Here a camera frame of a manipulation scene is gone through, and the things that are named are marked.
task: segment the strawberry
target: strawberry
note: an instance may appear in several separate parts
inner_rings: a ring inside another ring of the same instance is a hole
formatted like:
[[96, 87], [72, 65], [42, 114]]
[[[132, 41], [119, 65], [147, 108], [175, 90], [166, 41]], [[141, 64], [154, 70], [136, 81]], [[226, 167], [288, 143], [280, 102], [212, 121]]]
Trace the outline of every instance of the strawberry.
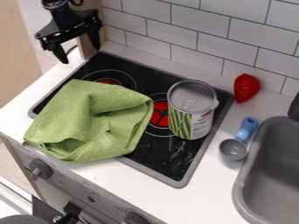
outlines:
[[234, 96], [236, 102], [242, 103], [253, 98], [261, 90], [261, 83], [250, 74], [242, 74], [234, 81]]

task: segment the black cooktop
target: black cooktop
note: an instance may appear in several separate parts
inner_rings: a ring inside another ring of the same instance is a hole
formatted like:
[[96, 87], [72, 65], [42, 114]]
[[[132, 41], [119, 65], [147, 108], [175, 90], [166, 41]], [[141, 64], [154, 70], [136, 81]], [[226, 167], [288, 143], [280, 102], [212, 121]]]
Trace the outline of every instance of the black cooktop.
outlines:
[[[38, 114], [53, 96], [72, 79], [122, 85], [153, 99], [155, 110], [136, 150], [119, 160], [177, 188], [188, 183], [233, 102], [233, 96], [230, 93], [215, 88], [219, 106], [215, 110], [211, 133], [199, 140], [180, 139], [173, 136], [168, 129], [166, 94], [174, 83], [184, 78], [100, 52], [39, 102], [32, 109], [33, 114]], [[184, 184], [176, 184], [183, 179]]]

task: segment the white subway tile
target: white subway tile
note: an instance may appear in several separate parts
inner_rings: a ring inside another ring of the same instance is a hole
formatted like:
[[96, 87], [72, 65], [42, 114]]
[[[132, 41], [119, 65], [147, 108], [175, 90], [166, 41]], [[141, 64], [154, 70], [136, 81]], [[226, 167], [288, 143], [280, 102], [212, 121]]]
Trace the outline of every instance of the white subway tile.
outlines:
[[299, 58], [260, 49], [256, 66], [299, 79]]
[[116, 29], [111, 26], [106, 25], [106, 31], [107, 31], [107, 37], [108, 40], [111, 40], [115, 43], [121, 44], [121, 45], [126, 45], [126, 38], [125, 38], [125, 33], [124, 31], [120, 29]]
[[278, 52], [293, 54], [299, 33], [233, 18], [229, 38]]
[[172, 4], [182, 4], [196, 9], [199, 8], [199, 0], [164, 0], [164, 1]]
[[192, 67], [198, 67], [215, 74], [221, 74], [223, 63], [223, 59], [176, 45], [172, 46], [172, 60], [185, 63]]
[[226, 37], [229, 17], [172, 5], [172, 23], [196, 31]]
[[112, 25], [126, 31], [145, 35], [145, 18], [129, 15], [116, 10], [103, 9], [106, 25]]
[[299, 32], [299, 5], [272, 1], [267, 24]]
[[115, 10], [122, 10], [121, 0], [101, 0], [101, 5]]
[[128, 46], [166, 59], [170, 58], [170, 44], [131, 32], [126, 32], [126, 34]]
[[148, 20], [148, 35], [154, 39], [161, 39], [175, 45], [196, 49], [196, 31]]
[[282, 94], [295, 97], [299, 91], [299, 80], [287, 78], [286, 83], [283, 86]]
[[156, 0], [122, 0], [123, 10], [138, 16], [170, 22], [170, 4]]
[[242, 74], [251, 74], [261, 81], [265, 89], [280, 93], [285, 77], [277, 73], [270, 73], [252, 66], [244, 66], [229, 60], [225, 60], [223, 76], [237, 78]]
[[221, 58], [235, 60], [250, 66], [254, 65], [257, 47], [241, 44], [229, 39], [199, 33], [198, 50]]
[[201, 0], [201, 9], [264, 23], [269, 0]]

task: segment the stove knob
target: stove knob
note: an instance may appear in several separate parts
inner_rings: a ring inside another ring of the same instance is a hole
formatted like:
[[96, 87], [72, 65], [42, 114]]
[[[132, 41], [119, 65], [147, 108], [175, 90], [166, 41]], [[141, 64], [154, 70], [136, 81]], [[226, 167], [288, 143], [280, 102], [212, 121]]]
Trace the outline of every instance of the stove knob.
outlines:
[[33, 180], [37, 180], [39, 178], [47, 180], [53, 175], [51, 167], [39, 158], [33, 159], [29, 164], [29, 167], [32, 172], [31, 177]]
[[150, 222], [140, 214], [130, 212], [122, 224], [150, 224]]

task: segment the faucet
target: faucet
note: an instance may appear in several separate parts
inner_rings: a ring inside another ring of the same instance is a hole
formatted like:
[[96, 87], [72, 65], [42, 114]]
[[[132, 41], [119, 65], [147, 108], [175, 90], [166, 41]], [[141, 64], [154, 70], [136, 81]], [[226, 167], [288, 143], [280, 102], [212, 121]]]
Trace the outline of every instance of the faucet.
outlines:
[[295, 96], [295, 99], [292, 101], [289, 106], [288, 116], [295, 122], [299, 123], [299, 92]]

